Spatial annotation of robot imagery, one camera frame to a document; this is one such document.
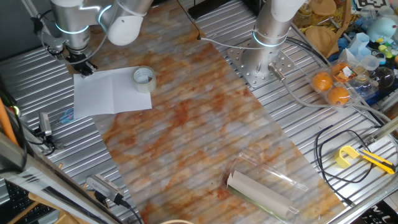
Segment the black cable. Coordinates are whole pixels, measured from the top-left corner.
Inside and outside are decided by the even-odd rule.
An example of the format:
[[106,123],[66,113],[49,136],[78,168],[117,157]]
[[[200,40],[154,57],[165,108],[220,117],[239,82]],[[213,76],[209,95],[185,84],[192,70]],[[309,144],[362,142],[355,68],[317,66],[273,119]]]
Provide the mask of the black cable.
[[31,143],[31,144],[34,144],[34,145],[36,145],[36,146],[41,146],[41,145],[44,145],[45,144],[45,142],[32,142],[32,141],[28,141],[28,140],[26,140],[27,142],[29,142],[29,143]]
[[[28,140],[27,140],[27,142],[29,142],[29,143],[31,143],[33,145],[36,145],[36,146],[41,146],[41,145],[45,145],[46,144],[46,142],[32,142],[32,141],[28,141]],[[49,153],[44,154],[45,156],[49,156],[49,155],[53,154],[55,152],[55,150],[56,150],[54,142],[48,141],[48,143],[51,145],[52,148],[51,148],[51,151]]]
[[138,214],[136,213],[136,211],[134,211],[134,209],[132,209],[131,205],[130,205],[127,201],[121,200],[121,201],[120,201],[120,205],[122,205],[122,206],[124,206],[124,207],[130,209],[130,211],[132,211],[132,213],[136,216],[138,222],[139,222],[140,224],[142,224],[141,219],[139,218]]
[[318,51],[316,51],[311,45],[309,45],[305,42],[302,42],[301,40],[295,39],[293,37],[287,37],[286,42],[294,44],[297,47],[302,47],[302,48],[312,52],[313,54],[315,54],[315,56],[317,56],[320,60],[322,60],[323,63],[325,63],[326,65],[328,64],[328,60],[323,58],[323,56]]
[[45,11],[45,12],[43,12],[43,14],[38,14],[37,15],[37,18],[41,21],[44,17],[45,17],[45,15],[47,15],[48,13],[50,13],[50,12],[52,12],[52,9],[49,9],[49,10],[47,10],[47,11]]
[[198,26],[195,24],[195,22],[191,19],[191,17],[190,17],[190,16],[188,15],[188,13],[185,11],[184,7],[182,7],[180,1],[179,1],[179,0],[176,0],[176,1],[177,1],[178,5],[180,5],[182,11],[183,11],[183,12],[185,13],[185,15],[188,17],[189,21],[191,21],[191,23],[192,23],[192,24],[195,26],[195,28],[197,29],[197,31],[198,31],[197,40],[200,40],[200,29],[199,29],[199,27],[198,27]]
[[132,209],[131,206],[129,206],[128,209],[130,209],[130,211],[133,212],[133,214],[136,216],[138,222],[139,222],[140,224],[142,224],[141,219],[140,219],[139,216],[137,215],[136,211],[134,211],[134,209]]
[[334,189],[333,186],[329,183],[329,180],[326,178],[326,175],[329,175],[330,177],[334,177],[334,178],[336,178],[336,179],[338,179],[338,180],[341,180],[341,181],[343,181],[343,182],[348,182],[348,183],[357,184],[357,183],[363,181],[363,180],[369,175],[369,173],[370,173],[370,171],[373,169],[374,165],[371,164],[369,170],[362,176],[362,178],[360,178],[359,180],[356,180],[356,181],[347,180],[347,179],[344,179],[344,178],[341,178],[341,177],[337,177],[337,176],[335,176],[335,175],[331,175],[331,174],[327,173],[327,172],[324,170],[324,168],[323,168],[323,162],[322,162],[322,147],[323,147],[324,144],[326,144],[327,142],[331,141],[332,139],[334,139],[334,138],[340,136],[341,134],[351,132],[351,133],[355,134],[357,138],[359,138],[359,140],[360,140],[360,141],[362,142],[362,144],[365,146],[365,148],[366,148],[367,151],[369,151],[369,152],[371,152],[371,151],[369,150],[369,148],[367,147],[367,145],[365,144],[365,142],[363,141],[363,139],[361,138],[361,136],[359,136],[358,133],[356,133],[355,131],[352,131],[352,130],[340,131],[339,133],[335,134],[334,136],[328,138],[328,139],[325,140],[323,143],[321,143],[321,145],[320,145],[320,147],[319,147],[319,149],[318,149],[318,140],[319,140],[319,137],[321,136],[322,133],[324,133],[326,130],[330,129],[331,127],[333,127],[333,125],[331,125],[331,126],[325,128],[325,129],[323,129],[322,131],[320,131],[320,132],[318,133],[318,135],[317,135],[317,137],[316,137],[316,139],[315,139],[315,157],[316,157],[318,166],[319,166],[319,168],[320,168],[320,170],[321,170],[321,172],[322,172],[323,180],[325,180],[325,182],[329,185],[329,187],[332,189],[332,191],[333,191],[335,194],[337,194],[338,196],[340,196],[340,197],[343,199],[343,201],[345,201],[348,205],[352,206],[352,205],[354,205],[353,201],[351,201],[350,199],[348,199],[348,198],[342,196],[336,189]]
[[52,146],[52,149],[51,149],[51,152],[49,152],[47,154],[44,154],[45,156],[49,156],[49,155],[53,154],[55,152],[55,150],[56,150],[54,142],[49,141],[49,143]]

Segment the white cable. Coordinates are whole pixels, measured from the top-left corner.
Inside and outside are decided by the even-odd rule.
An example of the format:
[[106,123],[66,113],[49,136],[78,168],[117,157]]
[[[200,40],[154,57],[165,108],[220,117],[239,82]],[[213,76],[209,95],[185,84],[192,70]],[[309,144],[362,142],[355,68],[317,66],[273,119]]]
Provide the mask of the white cable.
[[186,224],[193,224],[190,221],[185,221],[185,220],[170,220],[166,222],[162,222],[161,224],[171,224],[171,223],[186,223]]
[[[307,102],[302,101],[300,98],[298,98],[296,95],[294,95],[294,93],[292,92],[292,90],[290,89],[290,87],[288,86],[288,84],[286,83],[286,80],[282,80],[282,83],[285,85],[286,90],[289,92],[289,94],[290,94],[296,101],[298,101],[299,103],[301,103],[302,105],[307,106],[307,107],[312,107],[312,108],[331,108],[330,105],[314,105],[314,104],[311,104],[311,103],[307,103]],[[390,122],[390,121],[391,121],[390,118],[388,118],[385,114],[383,114],[382,112],[380,112],[380,111],[378,111],[378,110],[375,110],[375,109],[371,108],[370,106],[364,106],[364,105],[355,104],[355,105],[353,105],[352,107],[355,107],[355,108],[357,108],[357,109],[362,109],[362,110],[370,111],[370,112],[372,112],[372,113],[378,115],[380,118],[382,118],[382,119],[383,119],[384,121],[386,121],[386,122]]]
[[259,47],[259,48],[254,48],[254,47],[237,47],[237,46],[232,46],[232,45],[228,45],[228,44],[222,44],[222,43],[217,42],[217,41],[215,41],[215,40],[211,40],[211,39],[204,38],[204,37],[200,37],[200,40],[207,40],[207,41],[210,41],[210,42],[214,42],[214,43],[216,43],[216,44],[220,44],[221,46],[224,46],[224,47],[231,47],[231,48],[235,48],[235,49],[260,50],[260,49],[264,49],[264,48],[265,48],[265,47]]
[[116,2],[118,3],[118,5],[120,6],[120,8],[122,8],[123,10],[125,10],[126,12],[135,15],[135,16],[140,16],[140,17],[144,17],[146,15],[145,14],[141,14],[141,13],[136,13],[131,11],[129,8],[127,8],[120,0],[116,0]]
[[378,116],[379,116],[380,118],[382,118],[384,121],[387,121],[387,122],[390,122],[390,121],[391,121],[391,119],[388,118],[384,113],[382,113],[382,112],[380,112],[380,111],[378,111],[378,110],[376,110],[376,109],[373,109],[373,108],[371,108],[370,106],[357,105],[357,104],[355,104],[355,105],[353,105],[353,106],[356,107],[356,108],[359,108],[359,109],[363,109],[363,110],[370,111],[370,112],[372,112],[372,113],[378,115]]

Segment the metal rod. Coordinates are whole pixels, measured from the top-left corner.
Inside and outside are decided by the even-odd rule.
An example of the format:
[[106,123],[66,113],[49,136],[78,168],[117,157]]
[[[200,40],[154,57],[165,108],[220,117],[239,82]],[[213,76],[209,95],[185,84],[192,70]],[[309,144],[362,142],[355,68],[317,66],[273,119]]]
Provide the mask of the metal rod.
[[[2,165],[14,164],[14,166],[20,167],[22,154],[23,151],[19,146],[16,146],[3,133],[0,133],[0,162],[2,162]],[[8,181],[21,186],[84,221],[89,223],[122,223],[117,216],[90,197],[76,182],[66,182],[64,175],[66,174],[43,154],[37,154],[34,157],[28,155],[25,171],[21,174],[13,172],[1,174]],[[54,194],[50,194],[48,189],[68,198],[75,205],[60,200]]]

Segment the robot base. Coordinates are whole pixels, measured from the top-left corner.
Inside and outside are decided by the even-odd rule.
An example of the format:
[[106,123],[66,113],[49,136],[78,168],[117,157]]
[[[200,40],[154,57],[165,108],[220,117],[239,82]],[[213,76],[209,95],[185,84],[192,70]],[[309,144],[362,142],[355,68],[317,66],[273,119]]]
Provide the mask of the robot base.
[[[249,41],[243,42],[242,44],[237,45],[237,47],[247,47],[250,43]],[[242,66],[242,53],[244,49],[228,49],[227,54],[228,57],[231,59],[231,62],[236,66],[242,78],[246,81],[246,83],[251,86],[252,88],[257,88],[263,86],[268,81],[276,79],[273,73],[256,73],[250,74],[245,70],[245,67]],[[292,71],[295,66],[294,63],[286,56],[283,51],[279,53],[279,63],[277,63],[277,67],[283,73],[288,73]]]

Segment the clear tape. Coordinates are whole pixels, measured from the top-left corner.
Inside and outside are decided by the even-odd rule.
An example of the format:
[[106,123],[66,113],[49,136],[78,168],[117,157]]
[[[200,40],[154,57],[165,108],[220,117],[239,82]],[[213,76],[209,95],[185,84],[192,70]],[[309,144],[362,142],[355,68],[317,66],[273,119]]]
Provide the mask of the clear tape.
[[140,66],[132,76],[132,82],[140,93],[150,93],[156,88],[155,71],[148,66]]

